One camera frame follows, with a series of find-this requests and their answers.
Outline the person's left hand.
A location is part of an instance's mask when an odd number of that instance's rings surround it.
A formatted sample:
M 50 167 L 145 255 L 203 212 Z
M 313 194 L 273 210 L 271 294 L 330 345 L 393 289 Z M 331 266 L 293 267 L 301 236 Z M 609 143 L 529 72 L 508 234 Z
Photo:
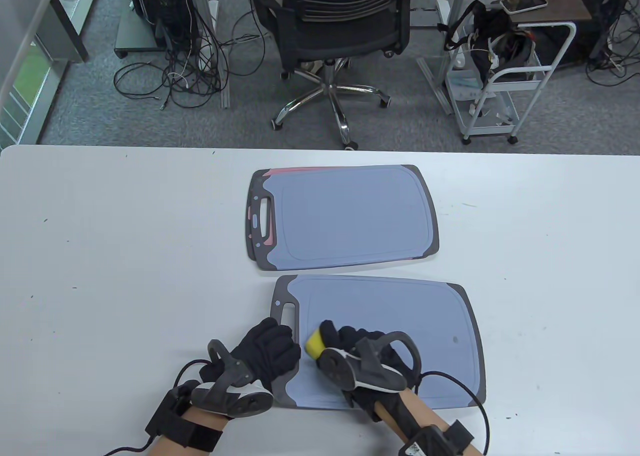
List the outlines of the person's left hand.
M 289 326 L 265 318 L 251 328 L 234 349 L 227 350 L 222 343 L 214 344 L 211 362 L 199 370 L 200 387 L 211 388 L 221 379 L 232 378 L 228 392 L 270 391 L 277 378 L 297 367 L 301 351 Z

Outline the person's right hand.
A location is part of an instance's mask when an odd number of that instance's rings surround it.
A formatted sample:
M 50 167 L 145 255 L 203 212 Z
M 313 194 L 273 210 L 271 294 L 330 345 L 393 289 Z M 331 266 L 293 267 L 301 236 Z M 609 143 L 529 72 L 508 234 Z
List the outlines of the person's right hand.
M 393 406 L 400 392 L 416 386 L 422 358 L 404 332 L 336 329 L 328 319 L 318 329 L 324 345 L 316 360 L 318 369 L 341 390 L 349 406 L 359 406 L 374 422 L 381 421 L 377 403 Z

